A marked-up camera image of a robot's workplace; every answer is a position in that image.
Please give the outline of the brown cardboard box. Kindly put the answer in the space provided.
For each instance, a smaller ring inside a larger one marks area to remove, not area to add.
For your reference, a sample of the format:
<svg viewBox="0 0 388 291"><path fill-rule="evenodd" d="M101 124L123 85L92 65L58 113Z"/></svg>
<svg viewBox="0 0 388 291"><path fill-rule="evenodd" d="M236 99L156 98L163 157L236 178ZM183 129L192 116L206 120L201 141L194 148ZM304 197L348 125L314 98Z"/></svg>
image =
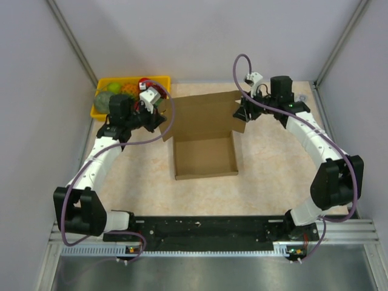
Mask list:
<svg viewBox="0 0 388 291"><path fill-rule="evenodd" d="M173 143L175 179L236 176L239 173L234 133L246 124L234 117L239 91L183 96L164 100L159 111L166 117L159 129L163 141Z"/></svg>

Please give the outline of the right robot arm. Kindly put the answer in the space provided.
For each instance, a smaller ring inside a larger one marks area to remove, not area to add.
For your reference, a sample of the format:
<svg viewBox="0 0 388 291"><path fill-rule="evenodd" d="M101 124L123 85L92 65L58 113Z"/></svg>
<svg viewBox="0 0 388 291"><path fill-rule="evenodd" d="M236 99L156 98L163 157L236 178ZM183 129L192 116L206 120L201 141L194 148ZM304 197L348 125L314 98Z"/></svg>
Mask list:
<svg viewBox="0 0 388 291"><path fill-rule="evenodd" d="M262 78L257 72L246 75L244 81L250 91L242 94L234 117L249 122L261 115L273 115L299 141L318 170L309 198L284 215L283 233L296 240L304 234L305 226L311 226L330 209L359 200L364 162L360 156L340 149L315 121L306 103L295 100L289 76L272 77L266 94L260 90Z"/></svg>

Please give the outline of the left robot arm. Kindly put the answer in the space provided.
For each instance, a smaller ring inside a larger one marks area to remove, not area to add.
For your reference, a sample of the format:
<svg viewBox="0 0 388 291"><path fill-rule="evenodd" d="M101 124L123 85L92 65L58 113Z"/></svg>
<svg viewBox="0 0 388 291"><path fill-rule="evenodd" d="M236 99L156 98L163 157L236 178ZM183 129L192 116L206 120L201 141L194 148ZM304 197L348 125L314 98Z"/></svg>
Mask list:
<svg viewBox="0 0 388 291"><path fill-rule="evenodd" d="M106 210L98 193L113 162L130 145L132 131L145 128L154 132L166 121L166 117L158 112L158 105L165 97L153 87L141 92L138 102L125 94L110 97L109 113L96 134L92 151L76 176L53 193L62 235L99 236L116 231L127 241L137 235L134 214Z"/></svg>

